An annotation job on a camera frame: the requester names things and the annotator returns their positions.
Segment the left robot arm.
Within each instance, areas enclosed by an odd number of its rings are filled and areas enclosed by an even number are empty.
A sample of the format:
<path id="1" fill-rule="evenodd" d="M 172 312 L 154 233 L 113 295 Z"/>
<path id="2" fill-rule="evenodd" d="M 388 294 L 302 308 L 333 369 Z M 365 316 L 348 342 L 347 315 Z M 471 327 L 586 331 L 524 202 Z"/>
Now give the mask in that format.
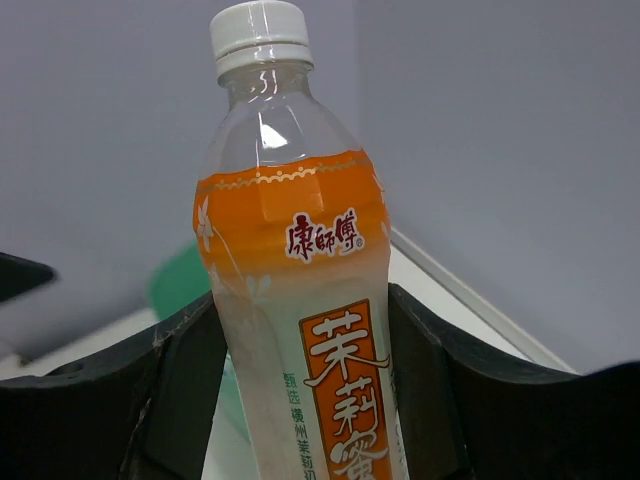
<path id="1" fill-rule="evenodd" d="M 0 302 L 11 301 L 57 279 L 48 265 L 7 253 L 0 254 Z"/>

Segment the orange label tea bottle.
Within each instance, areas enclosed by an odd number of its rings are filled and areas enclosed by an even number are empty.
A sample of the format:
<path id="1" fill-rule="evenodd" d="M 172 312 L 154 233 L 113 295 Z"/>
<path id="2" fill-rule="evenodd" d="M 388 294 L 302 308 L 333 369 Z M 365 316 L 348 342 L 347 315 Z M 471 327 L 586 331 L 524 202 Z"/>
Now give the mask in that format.
<path id="1" fill-rule="evenodd" d="M 375 168 L 311 93 L 298 6 L 240 3 L 210 33 L 229 109 L 193 228 L 259 475 L 404 479 Z"/>

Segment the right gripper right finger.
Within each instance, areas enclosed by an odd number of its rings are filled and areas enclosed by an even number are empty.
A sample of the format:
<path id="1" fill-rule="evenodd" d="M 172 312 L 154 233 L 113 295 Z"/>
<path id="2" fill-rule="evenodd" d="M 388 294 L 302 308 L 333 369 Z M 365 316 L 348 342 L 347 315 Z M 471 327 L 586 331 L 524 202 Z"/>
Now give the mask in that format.
<path id="1" fill-rule="evenodd" d="M 508 354 L 389 288 L 394 379 L 413 479 L 635 479 L 639 365 L 588 375 Z"/>

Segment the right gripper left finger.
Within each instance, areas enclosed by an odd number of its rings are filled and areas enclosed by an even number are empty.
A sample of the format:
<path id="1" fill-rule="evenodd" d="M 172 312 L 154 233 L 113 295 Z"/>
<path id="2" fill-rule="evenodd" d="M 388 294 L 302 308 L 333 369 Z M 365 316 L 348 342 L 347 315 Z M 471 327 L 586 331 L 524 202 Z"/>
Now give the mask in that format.
<path id="1" fill-rule="evenodd" d="M 2 478 L 201 478 L 226 353 L 205 294 L 44 376 L 2 381 Z"/>

